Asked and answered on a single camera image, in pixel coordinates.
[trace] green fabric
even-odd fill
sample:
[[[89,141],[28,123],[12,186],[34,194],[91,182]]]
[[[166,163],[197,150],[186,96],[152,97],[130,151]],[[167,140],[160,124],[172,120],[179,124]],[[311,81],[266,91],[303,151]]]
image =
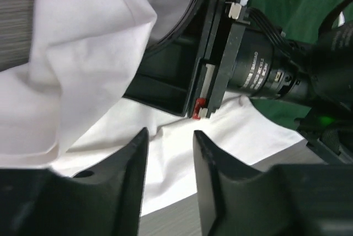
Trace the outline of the green fabric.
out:
[[[286,37],[314,43],[324,17],[342,0],[250,0],[248,5],[259,8],[273,22],[283,27]],[[353,19],[353,5],[344,10],[346,21]],[[253,105],[268,119],[295,129],[294,119],[304,117],[309,108],[274,100],[252,100]]]

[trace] red clip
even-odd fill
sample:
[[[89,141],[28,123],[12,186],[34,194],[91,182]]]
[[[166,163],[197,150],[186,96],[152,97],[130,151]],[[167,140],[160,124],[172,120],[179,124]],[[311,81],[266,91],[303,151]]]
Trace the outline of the red clip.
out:
[[[206,99],[205,98],[198,98],[195,103],[194,112],[192,113],[192,119],[200,120],[199,112],[201,108],[206,107]]]

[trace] white cloth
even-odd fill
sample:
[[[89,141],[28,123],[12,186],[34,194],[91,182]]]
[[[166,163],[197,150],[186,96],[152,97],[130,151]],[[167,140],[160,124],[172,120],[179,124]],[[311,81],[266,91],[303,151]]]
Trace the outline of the white cloth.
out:
[[[265,119],[247,98],[232,94],[202,121],[121,99],[149,37],[167,33],[188,3],[36,0],[30,63],[0,73],[0,93],[6,96],[0,102],[0,166],[52,165],[73,175],[147,126],[151,142],[142,206],[147,214],[196,192],[195,129],[248,164],[301,140]]]

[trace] green indicator light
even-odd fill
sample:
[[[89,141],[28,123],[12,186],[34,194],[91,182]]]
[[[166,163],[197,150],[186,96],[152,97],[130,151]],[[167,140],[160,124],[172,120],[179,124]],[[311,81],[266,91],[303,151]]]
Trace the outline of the green indicator light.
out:
[[[319,117],[320,123],[323,126],[328,126],[330,125],[332,122],[335,121],[335,119],[333,119],[332,117],[329,116],[321,116]]]

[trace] screw hole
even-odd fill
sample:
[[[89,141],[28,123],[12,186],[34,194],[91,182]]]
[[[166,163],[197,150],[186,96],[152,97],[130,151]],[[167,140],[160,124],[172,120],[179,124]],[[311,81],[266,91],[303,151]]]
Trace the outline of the screw hole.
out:
[[[86,178],[94,175],[93,171],[90,170],[85,170],[85,171],[80,171],[78,174],[74,176],[74,178]]]

